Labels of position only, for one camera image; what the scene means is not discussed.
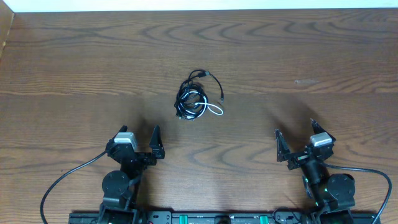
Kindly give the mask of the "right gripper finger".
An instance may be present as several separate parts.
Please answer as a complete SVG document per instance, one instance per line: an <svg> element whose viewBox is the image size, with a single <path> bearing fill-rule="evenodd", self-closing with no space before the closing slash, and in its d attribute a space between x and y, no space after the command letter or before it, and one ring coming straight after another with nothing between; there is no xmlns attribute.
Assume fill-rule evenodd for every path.
<svg viewBox="0 0 398 224"><path fill-rule="evenodd" d="M288 144L286 143L281 131L276 129L275 140L277 142L277 162L283 162L289 159L291 154Z"/></svg>
<svg viewBox="0 0 398 224"><path fill-rule="evenodd" d="M332 136L329 132L327 132L325 129L323 129L319 125L319 123L317 121L315 121L314 119L311 119L311 125L312 125L312 128L313 128L314 134L327 133L329 135L329 137L331 137L333 142L336 141L336 138L334 136Z"/></svg>

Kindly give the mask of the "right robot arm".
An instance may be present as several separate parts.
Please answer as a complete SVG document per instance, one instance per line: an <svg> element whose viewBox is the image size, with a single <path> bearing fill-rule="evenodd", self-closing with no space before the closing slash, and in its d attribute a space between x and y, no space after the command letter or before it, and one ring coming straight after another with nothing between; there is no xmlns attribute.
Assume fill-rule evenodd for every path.
<svg viewBox="0 0 398 224"><path fill-rule="evenodd" d="M277 161L287 162L290 170L300 168L308 196L315 208L302 215L301 223L353 223L350 208L355 205L354 178L349 174L330 174L324 161L333 155L336 139L312 120L314 135L303 151L291 152L282 132L274 131Z"/></svg>

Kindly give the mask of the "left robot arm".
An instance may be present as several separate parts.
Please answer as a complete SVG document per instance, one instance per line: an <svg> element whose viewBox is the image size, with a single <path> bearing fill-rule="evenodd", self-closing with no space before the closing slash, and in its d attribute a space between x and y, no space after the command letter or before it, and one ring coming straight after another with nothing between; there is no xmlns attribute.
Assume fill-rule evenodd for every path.
<svg viewBox="0 0 398 224"><path fill-rule="evenodd" d="M165 158L160 127L154 128L149 143L151 152L137 152L136 137L122 126L111 138L105 153L120 165L102 181L104 192L98 223L149 223L147 212L137 206L137 195L144 171Z"/></svg>

